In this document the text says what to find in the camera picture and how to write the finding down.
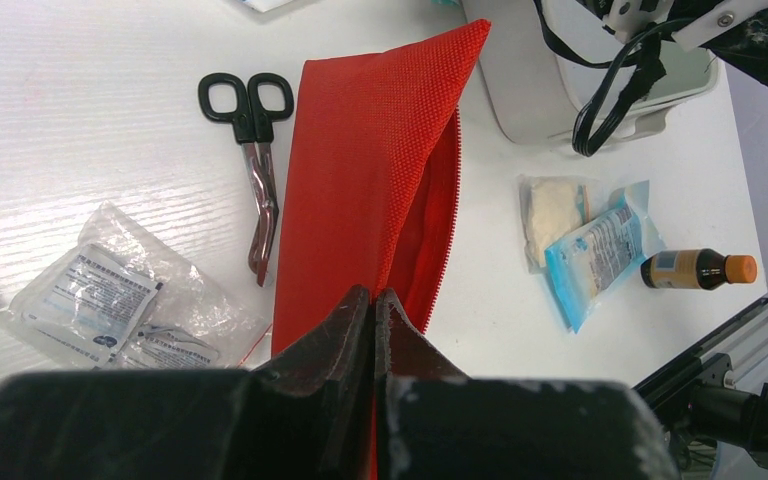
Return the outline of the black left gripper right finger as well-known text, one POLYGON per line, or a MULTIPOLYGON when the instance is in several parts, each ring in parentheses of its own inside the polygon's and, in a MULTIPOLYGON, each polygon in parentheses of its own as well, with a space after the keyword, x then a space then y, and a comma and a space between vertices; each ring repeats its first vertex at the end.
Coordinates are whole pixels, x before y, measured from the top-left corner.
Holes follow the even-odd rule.
POLYGON ((662 427, 612 381, 472 378, 410 322, 392 290, 375 303, 381 479, 675 479, 662 427))

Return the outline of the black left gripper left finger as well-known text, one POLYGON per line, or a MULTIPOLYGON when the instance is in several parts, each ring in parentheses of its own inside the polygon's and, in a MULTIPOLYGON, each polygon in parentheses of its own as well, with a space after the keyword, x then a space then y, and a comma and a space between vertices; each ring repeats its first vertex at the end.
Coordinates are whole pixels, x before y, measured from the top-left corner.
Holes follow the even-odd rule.
POLYGON ((370 313, 354 286, 254 370, 13 376, 0 385, 0 479, 365 479, 370 313))

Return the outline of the red first aid pouch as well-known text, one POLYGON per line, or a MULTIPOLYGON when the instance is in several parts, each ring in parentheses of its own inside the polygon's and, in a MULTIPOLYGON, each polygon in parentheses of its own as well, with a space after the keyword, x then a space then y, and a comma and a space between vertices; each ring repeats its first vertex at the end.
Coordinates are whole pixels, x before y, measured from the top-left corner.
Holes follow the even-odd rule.
POLYGON ((396 292, 425 331, 451 252, 458 103, 491 24, 381 53, 309 60, 299 85, 279 241, 273 353, 354 285, 396 292))

